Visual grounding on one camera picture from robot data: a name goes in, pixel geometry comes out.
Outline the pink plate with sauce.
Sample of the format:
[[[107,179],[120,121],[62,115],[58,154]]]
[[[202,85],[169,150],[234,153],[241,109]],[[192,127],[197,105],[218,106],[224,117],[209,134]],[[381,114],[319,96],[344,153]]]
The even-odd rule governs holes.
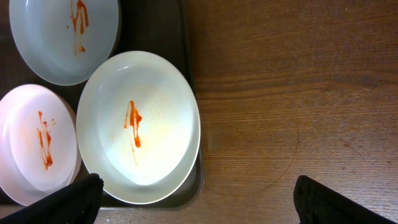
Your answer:
[[[1,99],[1,189],[29,206],[71,184],[81,167],[76,115],[48,88],[26,84]]]

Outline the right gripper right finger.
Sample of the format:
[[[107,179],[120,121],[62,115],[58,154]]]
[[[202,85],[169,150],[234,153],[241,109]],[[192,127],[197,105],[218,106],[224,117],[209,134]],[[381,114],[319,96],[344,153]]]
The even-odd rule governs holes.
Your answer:
[[[395,224],[306,175],[296,181],[294,205],[300,224]]]

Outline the white plate with sauce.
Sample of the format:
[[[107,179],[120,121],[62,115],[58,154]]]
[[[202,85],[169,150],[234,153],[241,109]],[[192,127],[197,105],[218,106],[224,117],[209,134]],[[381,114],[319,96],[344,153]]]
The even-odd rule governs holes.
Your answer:
[[[76,134],[88,172],[104,191],[145,205],[172,195],[193,169],[200,115],[190,85],[166,59],[144,51],[113,56],[87,81]]]

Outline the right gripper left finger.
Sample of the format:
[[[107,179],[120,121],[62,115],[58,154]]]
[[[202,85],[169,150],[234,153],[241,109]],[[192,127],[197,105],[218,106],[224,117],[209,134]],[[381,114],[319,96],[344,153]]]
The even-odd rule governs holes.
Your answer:
[[[1,218],[9,223],[94,223],[101,206],[104,182],[90,174],[49,196]]]

